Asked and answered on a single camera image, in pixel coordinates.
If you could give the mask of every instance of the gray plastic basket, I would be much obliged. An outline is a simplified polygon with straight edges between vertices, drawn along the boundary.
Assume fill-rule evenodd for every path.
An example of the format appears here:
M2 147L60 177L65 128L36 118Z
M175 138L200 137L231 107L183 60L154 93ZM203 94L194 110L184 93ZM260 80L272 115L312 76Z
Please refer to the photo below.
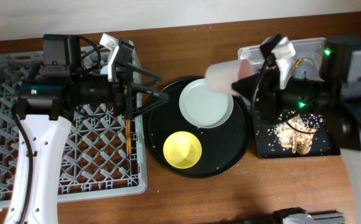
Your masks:
M0 211L9 206L17 163L18 128L10 112L14 87L28 76L34 64L42 61L42 53L0 55ZM108 54L101 53L101 66L107 64ZM96 61L96 54L92 54L83 65L88 68ZM133 63L140 66L135 51ZM141 75L134 73L134 81L141 83ZM136 103L141 106L141 94L137 95ZM90 115L102 114L106 105L96 109L84 105L82 111ZM146 190L148 179L142 116L132 120L132 152L127 157L125 121L122 116L113 117L109 113L112 111L108 109L102 119L74 115L63 152L58 202L141 194Z

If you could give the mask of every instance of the round tray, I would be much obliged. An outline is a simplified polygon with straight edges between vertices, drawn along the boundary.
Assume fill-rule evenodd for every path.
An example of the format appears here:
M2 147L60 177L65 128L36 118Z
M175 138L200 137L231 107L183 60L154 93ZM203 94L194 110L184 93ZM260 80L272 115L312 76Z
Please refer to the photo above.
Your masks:
M246 105L234 97L230 117L215 128L198 128L182 116L179 97L187 84L198 78L186 78L165 87L169 102L143 115L145 143L153 157L176 174L191 178L219 175L232 168L251 144L252 122ZM172 133L187 131L194 134L202 145L202 155L196 165L187 169L172 167L162 151L165 140Z

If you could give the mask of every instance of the yellow bowl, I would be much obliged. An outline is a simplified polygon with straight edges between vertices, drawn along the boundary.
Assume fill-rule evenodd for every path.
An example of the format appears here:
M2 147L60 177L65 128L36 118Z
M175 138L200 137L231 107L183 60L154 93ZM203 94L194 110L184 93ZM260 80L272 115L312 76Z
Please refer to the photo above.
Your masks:
M201 157L199 139L186 131L171 134L164 143L164 157L173 167L186 169L194 166Z

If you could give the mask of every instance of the wooden table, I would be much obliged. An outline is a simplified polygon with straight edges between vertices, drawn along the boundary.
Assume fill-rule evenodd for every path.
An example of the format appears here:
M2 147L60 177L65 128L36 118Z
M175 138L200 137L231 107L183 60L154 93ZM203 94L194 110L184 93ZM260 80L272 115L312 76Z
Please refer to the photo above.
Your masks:
M167 29L111 32L136 46L143 68L160 74L163 87L203 75L218 62L234 60L240 47L282 33L291 40L339 34L361 35L361 12L230 22ZM98 42L101 34L88 34ZM42 49L41 39L0 42L0 54ZM341 157L259 159L255 143L230 171L209 179L173 174L147 153L148 189L141 195L60 203L60 223L228 223L274 210L302 207L338 210L355 223L352 190ZM3 222L6 210L0 212Z

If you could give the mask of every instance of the wall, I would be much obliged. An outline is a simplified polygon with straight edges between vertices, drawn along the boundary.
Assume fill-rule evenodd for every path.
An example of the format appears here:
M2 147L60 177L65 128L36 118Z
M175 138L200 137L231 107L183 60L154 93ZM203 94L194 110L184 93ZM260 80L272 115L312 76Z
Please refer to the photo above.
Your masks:
M361 0L0 0L0 40L361 11Z

